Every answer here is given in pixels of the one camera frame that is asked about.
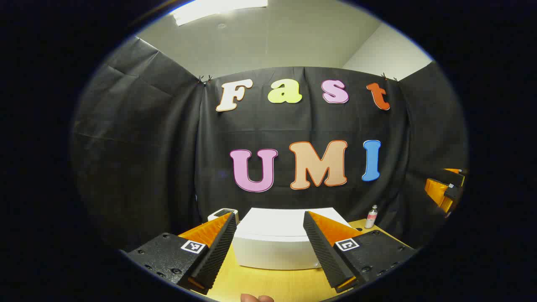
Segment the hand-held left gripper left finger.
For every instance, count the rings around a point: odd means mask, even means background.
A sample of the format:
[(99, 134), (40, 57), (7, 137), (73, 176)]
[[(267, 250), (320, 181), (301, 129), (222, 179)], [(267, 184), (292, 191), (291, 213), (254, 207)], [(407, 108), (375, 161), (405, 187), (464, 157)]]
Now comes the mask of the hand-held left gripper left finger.
[(213, 288), (237, 229), (230, 212), (179, 235), (161, 233), (126, 257), (177, 286), (200, 294)]

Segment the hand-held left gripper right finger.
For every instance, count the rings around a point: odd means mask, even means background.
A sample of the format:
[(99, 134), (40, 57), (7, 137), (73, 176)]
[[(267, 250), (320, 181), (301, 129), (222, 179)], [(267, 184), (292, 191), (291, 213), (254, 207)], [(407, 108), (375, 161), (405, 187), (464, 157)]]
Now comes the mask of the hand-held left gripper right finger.
[(382, 231), (364, 233), (313, 211), (305, 211), (303, 228), (337, 293), (376, 281), (416, 253)]

